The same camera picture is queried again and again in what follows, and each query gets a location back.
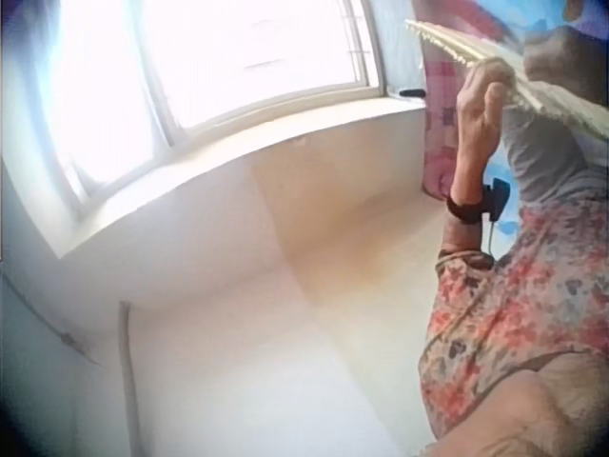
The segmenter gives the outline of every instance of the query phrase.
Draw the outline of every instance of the pink curtain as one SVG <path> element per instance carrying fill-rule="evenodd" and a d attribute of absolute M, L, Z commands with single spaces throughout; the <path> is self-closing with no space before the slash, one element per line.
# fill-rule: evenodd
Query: pink curtain
<path fill-rule="evenodd" d="M 413 0 L 417 19 L 451 29 L 487 36 L 500 41 L 503 27 L 475 0 Z M 455 171 L 458 134 L 457 94 L 463 83 L 464 67 L 444 51 L 422 43 L 427 78 L 427 125 L 423 190 L 444 199 Z"/>

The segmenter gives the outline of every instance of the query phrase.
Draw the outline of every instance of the window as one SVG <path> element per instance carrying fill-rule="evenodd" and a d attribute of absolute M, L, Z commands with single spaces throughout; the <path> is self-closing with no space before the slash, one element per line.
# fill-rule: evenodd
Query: window
<path fill-rule="evenodd" d="M 45 114 L 72 189 L 118 189 L 246 115 L 380 94 L 367 17 L 360 0 L 62 0 Z"/>

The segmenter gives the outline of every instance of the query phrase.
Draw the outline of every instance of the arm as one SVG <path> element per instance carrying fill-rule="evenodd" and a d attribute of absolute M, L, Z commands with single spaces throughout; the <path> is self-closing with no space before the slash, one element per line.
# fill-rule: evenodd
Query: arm
<path fill-rule="evenodd" d="M 459 152 L 450 197 L 458 206 L 482 200 L 482 176 L 501 139 L 501 115 L 512 70 L 499 59 L 485 61 L 467 76 L 457 101 Z M 480 250 L 482 223 L 466 225 L 447 215 L 440 256 Z"/>

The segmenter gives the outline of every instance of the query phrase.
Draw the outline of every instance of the hand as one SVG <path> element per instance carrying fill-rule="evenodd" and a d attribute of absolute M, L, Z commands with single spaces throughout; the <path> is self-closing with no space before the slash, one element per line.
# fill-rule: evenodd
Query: hand
<path fill-rule="evenodd" d="M 480 62 L 470 70 L 457 97 L 459 120 L 458 167 L 484 172 L 501 139 L 501 118 L 514 71 L 498 58 Z"/>
<path fill-rule="evenodd" d="M 529 33 L 524 43 L 524 71 L 531 81 L 562 86 L 607 106 L 607 42 L 571 27 Z"/>

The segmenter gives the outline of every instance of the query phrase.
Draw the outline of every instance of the person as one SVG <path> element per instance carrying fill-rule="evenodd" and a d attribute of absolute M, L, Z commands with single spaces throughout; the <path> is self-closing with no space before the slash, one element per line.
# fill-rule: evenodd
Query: person
<path fill-rule="evenodd" d="M 606 106 L 606 47 L 592 41 L 567 28 L 532 37 L 529 79 Z M 609 424 L 607 169 L 586 162 L 563 124 L 506 106 L 513 84 L 507 64 L 491 59 L 458 97 L 452 203 L 420 360 L 439 440 L 425 456 L 583 456 Z M 501 135 L 521 229 L 496 261 L 481 251 L 480 202 Z"/>

